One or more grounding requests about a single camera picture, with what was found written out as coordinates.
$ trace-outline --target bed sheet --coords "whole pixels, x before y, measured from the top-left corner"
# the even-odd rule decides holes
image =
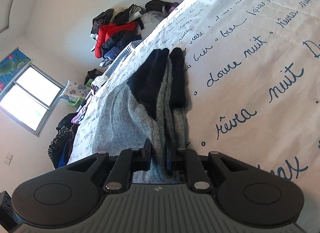
[[[320,232],[320,0],[185,0],[116,68],[88,107],[69,163],[92,154],[104,98],[152,50],[186,50],[189,146],[291,180],[298,220]]]

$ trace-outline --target silver screw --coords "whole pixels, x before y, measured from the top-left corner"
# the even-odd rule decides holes
[[[108,190],[120,190],[121,187],[122,187],[121,183],[115,182],[115,181],[109,182],[109,183],[106,185],[106,188],[107,188]]]
[[[194,184],[194,187],[198,190],[206,190],[210,187],[210,184],[205,181],[198,181]]]

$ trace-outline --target red garment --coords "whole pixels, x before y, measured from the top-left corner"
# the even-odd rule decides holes
[[[121,26],[116,26],[115,24],[107,24],[107,25],[101,26],[99,28],[96,47],[94,49],[94,55],[96,56],[96,58],[98,59],[102,58],[101,47],[110,39],[110,37],[112,37],[113,35],[115,35],[116,33],[122,30],[135,31],[136,27],[137,27],[137,23],[134,21],[126,23]]]

